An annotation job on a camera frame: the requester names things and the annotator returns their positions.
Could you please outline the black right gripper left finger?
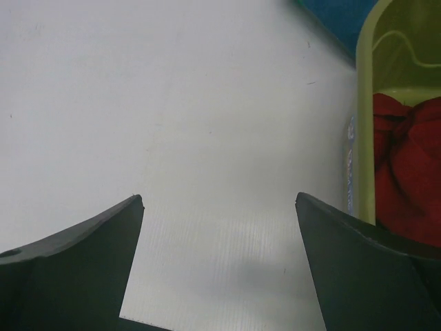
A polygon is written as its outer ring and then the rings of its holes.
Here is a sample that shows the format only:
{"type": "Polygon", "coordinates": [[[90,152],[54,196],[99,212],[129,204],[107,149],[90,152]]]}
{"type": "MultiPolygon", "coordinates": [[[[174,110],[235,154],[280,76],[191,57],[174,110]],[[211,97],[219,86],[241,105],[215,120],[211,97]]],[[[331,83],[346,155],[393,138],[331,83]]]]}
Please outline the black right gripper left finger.
{"type": "Polygon", "coordinates": [[[1,253],[2,330],[116,330],[143,222],[140,195],[1,253]]]}

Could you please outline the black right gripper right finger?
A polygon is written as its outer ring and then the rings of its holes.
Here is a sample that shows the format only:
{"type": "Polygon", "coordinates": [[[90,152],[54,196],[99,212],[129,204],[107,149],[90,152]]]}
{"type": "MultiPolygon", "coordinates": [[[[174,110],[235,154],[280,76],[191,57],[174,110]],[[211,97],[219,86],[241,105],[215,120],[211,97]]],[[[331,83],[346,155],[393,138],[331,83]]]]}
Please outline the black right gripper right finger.
{"type": "Polygon", "coordinates": [[[296,212],[326,329],[440,329],[439,248],[303,192],[296,212]]]}

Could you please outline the red t-shirt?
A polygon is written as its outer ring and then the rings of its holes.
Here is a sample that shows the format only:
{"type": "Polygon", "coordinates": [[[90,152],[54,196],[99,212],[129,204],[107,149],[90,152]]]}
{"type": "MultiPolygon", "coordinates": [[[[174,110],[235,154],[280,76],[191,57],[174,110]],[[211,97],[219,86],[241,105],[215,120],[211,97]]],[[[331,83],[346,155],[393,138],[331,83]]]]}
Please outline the red t-shirt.
{"type": "Polygon", "coordinates": [[[440,246],[440,98],[406,106],[375,94],[373,141],[377,221],[440,246]]]}

